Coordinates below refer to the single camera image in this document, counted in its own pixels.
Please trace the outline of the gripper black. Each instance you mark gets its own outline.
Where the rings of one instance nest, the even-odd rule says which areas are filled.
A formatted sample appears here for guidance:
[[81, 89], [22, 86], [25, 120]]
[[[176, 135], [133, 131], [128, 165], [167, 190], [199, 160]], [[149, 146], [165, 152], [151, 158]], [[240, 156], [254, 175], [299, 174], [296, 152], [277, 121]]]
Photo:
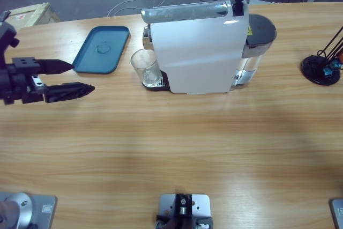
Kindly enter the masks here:
[[13, 58], [12, 64], [1, 68], [1, 100], [5, 105], [12, 105], [16, 100], [21, 100], [23, 104], [41, 102], [44, 99], [46, 103], [53, 103], [82, 98], [94, 91], [94, 86], [80, 82], [45, 88], [39, 78], [39, 74], [61, 74], [73, 68], [72, 64], [59, 59]]

